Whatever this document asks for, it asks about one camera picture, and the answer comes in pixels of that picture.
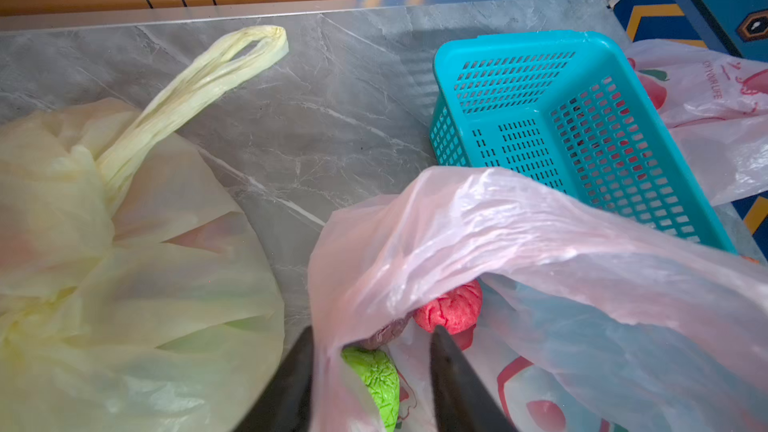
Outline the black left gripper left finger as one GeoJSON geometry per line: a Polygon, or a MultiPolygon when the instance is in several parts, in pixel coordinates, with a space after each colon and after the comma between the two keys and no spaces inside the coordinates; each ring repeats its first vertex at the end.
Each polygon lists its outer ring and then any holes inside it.
{"type": "Polygon", "coordinates": [[[234,432],[308,431],[311,421],[314,339],[306,327],[234,432]]]}

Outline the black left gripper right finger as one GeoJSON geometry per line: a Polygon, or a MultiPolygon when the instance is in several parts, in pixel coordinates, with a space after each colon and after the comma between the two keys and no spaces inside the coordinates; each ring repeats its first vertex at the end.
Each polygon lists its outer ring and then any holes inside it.
{"type": "Polygon", "coordinates": [[[430,376],[438,431],[518,431],[441,326],[431,334],[430,376]]]}

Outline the green ball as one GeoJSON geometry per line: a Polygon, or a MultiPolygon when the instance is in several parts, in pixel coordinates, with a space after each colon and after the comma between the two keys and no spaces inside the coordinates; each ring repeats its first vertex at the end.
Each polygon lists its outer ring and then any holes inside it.
{"type": "Polygon", "coordinates": [[[399,416],[400,377],[392,359],[383,350],[359,347],[347,347],[341,356],[366,386],[385,430],[394,431],[399,416]]]}

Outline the red ball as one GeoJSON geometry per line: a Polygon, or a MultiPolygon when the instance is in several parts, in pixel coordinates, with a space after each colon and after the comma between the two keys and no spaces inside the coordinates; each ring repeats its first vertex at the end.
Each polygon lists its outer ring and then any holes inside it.
{"type": "Polygon", "coordinates": [[[428,333],[440,326],[455,335],[476,325],[482,305],[482,287],[478,280],[473,280],[418,308],[413,318],[428,333]]]}

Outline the pink plastic bag with hearts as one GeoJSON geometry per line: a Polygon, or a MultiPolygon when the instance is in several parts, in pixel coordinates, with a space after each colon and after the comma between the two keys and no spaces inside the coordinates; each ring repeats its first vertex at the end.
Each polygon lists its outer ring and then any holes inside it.
{"type": "Polygon", "coordinates": [[[432,167],[335,211],[308,267],[311,427],[380,421],[344,346],[481,280],[486,326],[631,431],[767,427],[767,270],[505,169],[432,167]]]}

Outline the dark maroon ball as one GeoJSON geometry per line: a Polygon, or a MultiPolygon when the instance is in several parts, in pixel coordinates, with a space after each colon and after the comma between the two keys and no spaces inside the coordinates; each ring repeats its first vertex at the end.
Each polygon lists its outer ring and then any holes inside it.
{"type": "Polygon", "coordinates": [[[403,333],[411,317],[412,313],[409,313],[401,318],[393,320],[370,337],[358,341],[356,345],[365,350],[377,350],[387,345],[403,333]]]}

